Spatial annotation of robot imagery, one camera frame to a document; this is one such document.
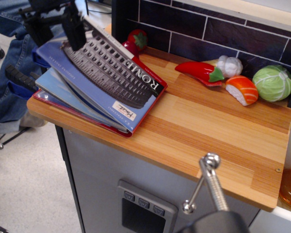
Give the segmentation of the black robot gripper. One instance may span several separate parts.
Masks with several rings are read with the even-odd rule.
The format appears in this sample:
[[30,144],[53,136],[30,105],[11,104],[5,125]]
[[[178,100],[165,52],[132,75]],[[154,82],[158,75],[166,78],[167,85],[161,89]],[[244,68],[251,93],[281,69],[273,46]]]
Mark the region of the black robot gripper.
[[[82,15],[74,0],[30,0],[30,6],[21,8],[18,13],[24,20],[24,27],[35,44],[40,47],[51,40],[54,35],[49,25],[62,24],[73,51],[82,48],[86,42]],[[51,12],[64,12],[45,18]]]

